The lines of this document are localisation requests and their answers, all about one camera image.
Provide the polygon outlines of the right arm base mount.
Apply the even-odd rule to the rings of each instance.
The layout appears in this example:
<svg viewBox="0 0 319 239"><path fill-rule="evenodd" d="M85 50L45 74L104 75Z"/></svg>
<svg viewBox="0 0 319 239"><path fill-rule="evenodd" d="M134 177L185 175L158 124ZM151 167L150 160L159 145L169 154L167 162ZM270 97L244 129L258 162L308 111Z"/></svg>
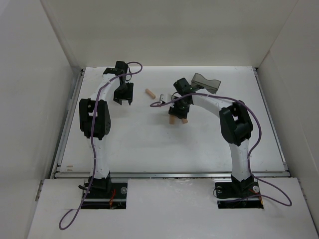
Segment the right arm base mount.
<svg viewBox="0 0 319 239"><path fill-rule="evenodd" d="M263 209L261 197L251 197L260 194L257 181L244 189L239 189L233 182L215 182L214 196L217 198L218 209Z"/></svg>

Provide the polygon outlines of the dark transparent plastic bin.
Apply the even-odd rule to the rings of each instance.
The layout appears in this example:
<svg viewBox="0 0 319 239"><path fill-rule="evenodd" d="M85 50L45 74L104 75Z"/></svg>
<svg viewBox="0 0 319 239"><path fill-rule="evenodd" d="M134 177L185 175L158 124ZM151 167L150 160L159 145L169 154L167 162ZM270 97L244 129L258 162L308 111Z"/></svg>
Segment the dark transparent plastic bin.
<svg viewBox="0 0 319 239"><path fill-rule="evenodd" d="M191 86L199 89L206 89L211 94L216 94L221 81L216 79L207 79L199 73L195 73L192 80Z"/></svg>

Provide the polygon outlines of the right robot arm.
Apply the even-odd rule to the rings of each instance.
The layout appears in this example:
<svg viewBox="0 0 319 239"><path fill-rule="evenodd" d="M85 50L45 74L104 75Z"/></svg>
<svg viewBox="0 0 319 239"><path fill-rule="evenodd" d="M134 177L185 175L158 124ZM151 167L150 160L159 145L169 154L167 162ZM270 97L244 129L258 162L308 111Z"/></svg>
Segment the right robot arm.
<svg viewBox="0 0 319 239"><path fill-rule="evenodd" d="M186 120L192 105L201 107L219 118L221 134L229 144L232 160L231 180L215 184L219 199L246 198L254 194L258 183L251 172L249 140L253 131L250 109L239 100L200 93L202 86L189 83L185 78L174 85L178 96L172 97L169 115Z"/></svg>

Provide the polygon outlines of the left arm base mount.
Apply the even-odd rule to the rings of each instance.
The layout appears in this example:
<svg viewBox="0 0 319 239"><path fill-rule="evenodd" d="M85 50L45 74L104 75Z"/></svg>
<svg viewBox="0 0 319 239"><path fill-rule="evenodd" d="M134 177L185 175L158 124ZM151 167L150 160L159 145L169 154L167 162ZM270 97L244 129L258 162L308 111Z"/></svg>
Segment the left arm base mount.
<svg viewBox="0 0 319 239"><path fill-rule="evenodd" d="M93 182L81 209L122 210L127 206L127 182Z"/></svg>

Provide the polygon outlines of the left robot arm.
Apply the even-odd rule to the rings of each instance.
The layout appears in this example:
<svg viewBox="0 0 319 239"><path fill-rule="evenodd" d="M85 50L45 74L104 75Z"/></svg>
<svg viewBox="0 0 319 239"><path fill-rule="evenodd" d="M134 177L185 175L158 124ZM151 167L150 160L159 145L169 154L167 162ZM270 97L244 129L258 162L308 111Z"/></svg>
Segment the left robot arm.
<svg viewBox="0 0 319 239"><path fill-rule="evenodd" d="M97 90L87 99L79 102L80 130L90 140L93 152L93 165L84 189L89 189L90 199L109 199L121 189L124 183L112 183L110 168L106 156L106 135L111 129L111 117L108 102L122 104L133 102L134 84L126 80L130 73L128 63L117 61L114 68L106 68L102 82Z"/></svg>

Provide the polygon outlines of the wood block four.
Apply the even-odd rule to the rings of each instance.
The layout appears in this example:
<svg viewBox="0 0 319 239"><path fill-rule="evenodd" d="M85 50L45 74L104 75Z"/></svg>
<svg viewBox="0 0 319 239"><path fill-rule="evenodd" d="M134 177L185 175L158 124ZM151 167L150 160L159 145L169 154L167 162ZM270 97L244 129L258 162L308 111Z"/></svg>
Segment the wood block four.
<svg viewBox="0 0 319 239"><path fill-rule="evenodd" d="M175 124L175 116L173 116L173 115L169 116L169 124L170 125L174 125Z"/></svg>

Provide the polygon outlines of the wood block one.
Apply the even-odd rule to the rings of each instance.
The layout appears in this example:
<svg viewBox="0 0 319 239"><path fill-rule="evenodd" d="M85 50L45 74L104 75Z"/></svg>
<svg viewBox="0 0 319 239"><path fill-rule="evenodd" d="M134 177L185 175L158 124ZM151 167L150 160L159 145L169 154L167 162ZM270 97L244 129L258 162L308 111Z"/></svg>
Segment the wood block one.
<svg viewBox="0 0 319 239"><path fill-rule="evenodd" d="M145 93L150 96L152 99L156 98L156 95L149 89L145 89Z"/></svg>

